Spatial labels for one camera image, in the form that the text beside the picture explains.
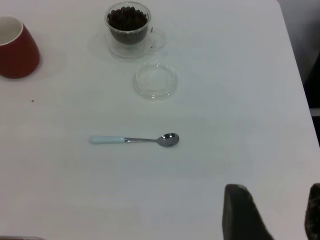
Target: white table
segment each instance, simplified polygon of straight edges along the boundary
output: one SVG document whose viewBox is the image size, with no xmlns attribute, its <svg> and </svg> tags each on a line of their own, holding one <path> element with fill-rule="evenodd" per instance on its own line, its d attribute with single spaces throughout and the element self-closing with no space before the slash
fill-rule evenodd
<svg viewBox="0 0 320 240">
<path fill-rule="evenodd" d="M 26 79 L 0 81 L 0 235 L 222 240 L 224 187 L 237 183 L 276 240 L 306 239 L 320 153 L 279 4 L 146 0 L 167 44 L 127 62 L 101 38 L 114 2 L 1 1 L 43 61 Z M 131 86 L 153 60 L 178 72 L 162 102 Z M 88 143 L 170 132 L 180 135 L 170 149 Z"/>
</svg>

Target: spoon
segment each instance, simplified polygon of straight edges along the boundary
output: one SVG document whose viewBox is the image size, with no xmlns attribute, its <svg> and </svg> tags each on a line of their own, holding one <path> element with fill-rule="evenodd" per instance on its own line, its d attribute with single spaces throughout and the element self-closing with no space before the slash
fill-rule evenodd
<svg viewBox="0 0 320 240">
<path fill-rule="evenodd" d="M 162 147 L 172 147 L 179 142 L 179 136 L 175 133 L 162 135 L 158 139 L 131 138 L 124 136 L 92 136 L 89 139 L 91 144 L 123 144 L 123 143 L 157 143 Z"/>
</svg>

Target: red mug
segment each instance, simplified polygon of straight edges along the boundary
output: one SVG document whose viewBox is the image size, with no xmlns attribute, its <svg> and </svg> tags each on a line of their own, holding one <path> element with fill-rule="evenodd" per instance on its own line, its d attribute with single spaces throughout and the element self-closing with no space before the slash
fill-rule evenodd
<svg viewBox="0 0 320 240">
<path fill-rule="evenodd" d="M 0 16 L 0 75 L 19 79 L 31 74 L 40 62 L 35 40 L 13 16 Z"/>
</svg>

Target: mug handle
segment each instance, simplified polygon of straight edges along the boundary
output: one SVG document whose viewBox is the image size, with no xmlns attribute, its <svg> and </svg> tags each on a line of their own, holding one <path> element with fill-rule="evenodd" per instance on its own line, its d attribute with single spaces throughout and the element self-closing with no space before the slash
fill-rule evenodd
<svg viewBox="0 0 320 240">
<path fill-rule="evenodd" d="M 151 27 L 149 34 L 152 40 L 152 44 L 151 44 L 152 49 L 162 49 L 164 45 L 166 45 L 167 36 L 162 30 L 155 27 Z"/>
</svg>

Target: coffee beans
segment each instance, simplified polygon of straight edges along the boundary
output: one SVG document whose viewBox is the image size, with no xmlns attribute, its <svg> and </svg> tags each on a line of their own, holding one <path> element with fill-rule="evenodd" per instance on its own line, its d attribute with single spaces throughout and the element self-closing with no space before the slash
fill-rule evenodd
<svg viewBox="0 0 320 240">
<path fill-rule="evenodd" d="M 107 18 L 111 27 L 121 31 L 133 31 L 148 22 L 147 15 L 139 9 L 135 10 L 133 6 L 123 6 L 121 9 L 112 10 Z"/>
</svg>

